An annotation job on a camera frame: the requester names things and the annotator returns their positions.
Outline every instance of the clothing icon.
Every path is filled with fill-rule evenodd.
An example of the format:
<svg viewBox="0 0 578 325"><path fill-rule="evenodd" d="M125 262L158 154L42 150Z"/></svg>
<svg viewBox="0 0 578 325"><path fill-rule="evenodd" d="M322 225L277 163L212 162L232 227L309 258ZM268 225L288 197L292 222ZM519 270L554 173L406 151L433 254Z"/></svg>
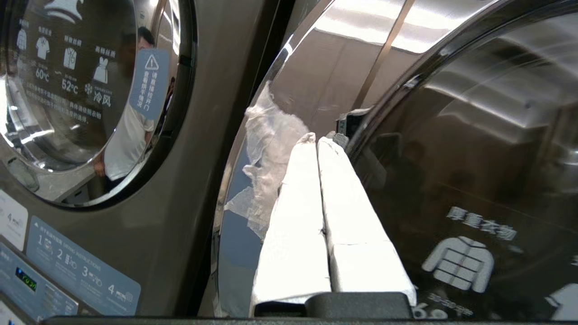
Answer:
<svg viewBox="0 0 578 325"><path fill-rule="evenodd" d="M108 71L106 66L108 64L108 59L101 57L100 62L96 71L94 71L94 80L100 81L102 83L108 83Z"/></svg>
<svg viewBox="0 0 578 325"><path fill-rule="evenodd" d="M576 283L570 283L546 297L546 301L557 308L552 320L578 320L577 298L578 284Z"/></svg>
<svg viewBox="0 0 578 325"><path fill-rule="evenodd" d="M16 39L16 46L22 51L26 51L26 31L21 29L18 32L18 38Z"/></svg>
<svg viewBox="0 0 578 325"><path fill-rule="evenodd" d="M44 9L48 10L47 14L49 16L59 17L74 24L74 17L82 20L82 16L78 10L76 10L76 5L79 1L80 3L84 3L84 0L54 0L44 6Z"/></svg>
<svg viewBox="0 0 578 325"><path fill-rule="evenodd" d="M494 258L482 243L467 237L441 241L421 266L433 277L461 290L482 293L494 269Z"/></svg>
<svg viewBox="0 0 578 325"><path fill-rule="evenodd" d="M23 71L26 69L26 65L20 58L18 58L18 61L16 61L16 67L18 67L18 71Z"/></svg>
<svg viewBox="0 0 578 325"><path fill-rule="evenodd" d="M46 53L50 52L50 45L44 36L41 36L38 41L36 41L36 48L38 49L38 57L46 60Z"/></svg>
<svg viewBox="0 0 578 325"><path fill-rule="evenodd" d="M74 70L76 66L76 51L69 47L64 51L64 67Z"/></svg>

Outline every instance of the white t-shirt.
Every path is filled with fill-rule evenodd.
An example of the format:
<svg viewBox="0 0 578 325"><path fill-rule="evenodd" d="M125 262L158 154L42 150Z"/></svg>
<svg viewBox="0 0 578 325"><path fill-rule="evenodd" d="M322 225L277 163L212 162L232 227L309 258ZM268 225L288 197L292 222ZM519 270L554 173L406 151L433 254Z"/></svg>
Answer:
<svg viewBox="0 0 578 325"><path fill-rule="evenodd" d="M50 52L50 45L48 40L42 36L36 41L36 48L38 49L38 57L46 60L46 53Z"/></svg>
<svg viewBox="0 0 578 325"><path fill-rule="evenodd" d="M105 172L110 180L125 177L143 154L145 133L153 132L154 122L147 120L127 104L116 131L105 149Z"/></svg>

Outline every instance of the warning sticker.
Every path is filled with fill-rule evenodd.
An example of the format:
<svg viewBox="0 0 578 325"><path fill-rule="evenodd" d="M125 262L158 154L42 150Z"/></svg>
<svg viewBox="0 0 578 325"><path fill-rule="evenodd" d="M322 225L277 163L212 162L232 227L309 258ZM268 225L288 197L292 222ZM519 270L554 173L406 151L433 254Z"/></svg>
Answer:
<svg viewBox="0 0 578 325"><path fill-rule="evenodd" d="M157 121L169 86L169 53L161 49L143 49L135 64L131 106L147 120Z"/></svg>

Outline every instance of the digital display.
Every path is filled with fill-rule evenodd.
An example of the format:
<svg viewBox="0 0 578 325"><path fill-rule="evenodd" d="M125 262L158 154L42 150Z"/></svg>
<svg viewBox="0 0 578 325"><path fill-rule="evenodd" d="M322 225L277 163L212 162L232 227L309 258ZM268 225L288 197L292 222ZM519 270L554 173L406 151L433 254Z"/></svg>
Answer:
<svg viewBox="0 0 578 325"><path fill-rule="evenodd" d="M36 281L32 280L28 274L24 273L19 267L16 268L16 277L24 282L32 291L36 291Z"/></svg>

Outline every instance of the washing machine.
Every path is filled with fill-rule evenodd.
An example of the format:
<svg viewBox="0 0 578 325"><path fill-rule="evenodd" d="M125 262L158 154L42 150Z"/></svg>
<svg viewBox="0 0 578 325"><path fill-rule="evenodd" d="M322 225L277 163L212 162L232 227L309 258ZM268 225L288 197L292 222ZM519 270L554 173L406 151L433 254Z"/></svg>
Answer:
<svg viewBox="0 0 578 325"><path fill-rule="evenodd" d="M2 3L1 316L196 314L228 148L292 2Z"/></svg>
<svg viewBox="0 0 578 325"><path fill-rule="evenodd" d="M298 118L346 137L415 318L578 320L577 17L575 1L320 1L229 155L222 311L248 311Z"/></svg>

